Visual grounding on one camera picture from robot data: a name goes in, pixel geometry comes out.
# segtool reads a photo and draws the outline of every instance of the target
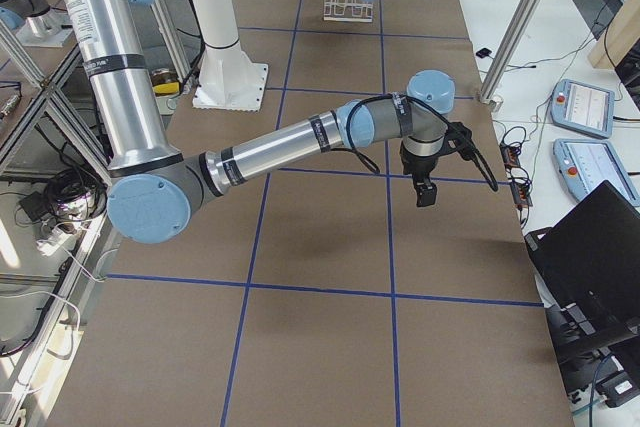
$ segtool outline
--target table surface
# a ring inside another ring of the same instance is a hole
[[[220,150],[440,69],[499,192],[445,158],[417,210],[393,141],[381,175],[324,154],[125,242],[47,425],[572,425],[459,1],[378,0],[369,25],[321,2],[234,0],[262,108],[186,99],[171,141]]]
[[[474,50],[488,47],[497,50],[513,12],[520,0],[460,0],[469,36]],[[576,50],[584,40],[588,43],[574,55],[565,55]],[[532,192],[533,207],[525,232],[555,225],[577,205],[576,199],[567,191],[553,162],[552,145],[558,138],[587,139],[567,129],[555,126],[545,115],[546,102],[560,78],[570,78],[579,82],[610,89],[616,93],[614,113],[619,117],[639,118],[638,107],[620,85],[620,79],[612,70],[594,69],[587,58],[595,45],[589,26],[585,24],[572,0],[540,0],[540,4],[527,26],[516,49],[512,65],[523,65],[539,59],[558,59],[537,64],[536,69],[521,69],[505,73],[496,93],[504,98],[504,104],[493,118],[496,134],[501,138],[504,129],[523,126],[530,133],[536,127],[533,119],[538,110],[538,129],[531,140],[524,144],[520,162],[529,173],[535,172]],[[478,59],[478,69],[488,70],[491,59]],[[638,145],[640,124],[615,122],[609,141],[622,160],[627,171],[640,170]],[[521,140],[521,132],[514,133],[508,140]],[[640,189],[640,178],[632,177],[636,189]],[[588,403],[578,404],[573,409]],[[595,425],[620,427],[636,425],[640,418],[640,399],[623,407],[608,409],[598,406],[594,412]],[[588,425],[586,411],[575,417],[576,426]]]

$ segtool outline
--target label on robot arm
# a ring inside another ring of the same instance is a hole
[[[98,32],[96,31],[93,14],[89,10],[86,0],[73,0],[67,5],[69,18],[73,24],[78,43],[98,42]]]

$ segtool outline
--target white desk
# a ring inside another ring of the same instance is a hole
[[[469,36],[477,51],[487,47],[495,53],[520,0],[460,0],[469,29]],[[502,122],[506,128],[522,125],[531,132],[536,124],[533,116],[536,107],[547,99],[555,84],[561,78],[598,85],[617,93],[621,100],[615,103],[615,115],[627,118],[639,118],[637,107],[629,97],[620,79],[613,70],[597,70],[591,67],[587,59],[589,51],[595,45],[589,26],[585,24],[572,0],[541,0],[536,13],[529,23],[525,34],[516,49],[512,65],[523,65],[540,59],[563,57],[579,48],[583,41],[589,45],[575,55],[562,60],[537,64],[535,69],[520,69],[505,73],[496,93],[504,98],[494,120]],[[487,71],[490,58],[476,58],[478,69]],[[546,105],[539,109],[541,116]],[[569,194],[553,163],[552,144],[557,138],[588,138],[570,130],[562,129],[550,123],[541,123],[522,150],[520,162],[533,174],[534,157],[540,145],[536,162],[532,192],[533,207],[529,211],[529,221],[525,232],[555,225],[566,215],[577,201]],[[502,137],[504,128],[495,124],[496,135]],[[520,140],[520,133],[514,133],[508,140]],[[627,171],[640,170],[640,124],[616,122],[613,135],[609,139],[620,156]],[[636,188],[640,189],[640,178],[633,177]],[[588,425],[585,413],[574,417],[577,427]],[[599,427],[631,427],[640,425],[640,398],[617,409],[596,406],[594,424]]]

